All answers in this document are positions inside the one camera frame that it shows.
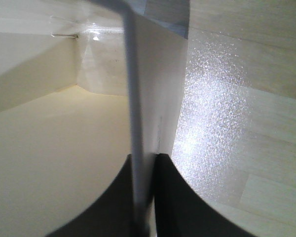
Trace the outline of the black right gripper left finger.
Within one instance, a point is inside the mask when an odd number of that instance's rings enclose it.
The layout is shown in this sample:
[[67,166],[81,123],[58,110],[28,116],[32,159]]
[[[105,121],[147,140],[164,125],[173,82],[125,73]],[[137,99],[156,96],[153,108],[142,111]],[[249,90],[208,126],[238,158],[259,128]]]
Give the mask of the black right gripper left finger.
[[133,191],[131,156],[104,193],[84,212],[49,237],[130,237]]

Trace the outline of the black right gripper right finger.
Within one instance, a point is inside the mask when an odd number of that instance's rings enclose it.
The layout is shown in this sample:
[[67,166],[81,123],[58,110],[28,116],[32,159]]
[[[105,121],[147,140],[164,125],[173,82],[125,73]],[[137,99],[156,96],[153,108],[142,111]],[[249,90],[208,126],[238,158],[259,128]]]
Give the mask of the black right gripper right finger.
[[159,237],[250,237],[187,184],[167,154],[154,164],[154,204]]

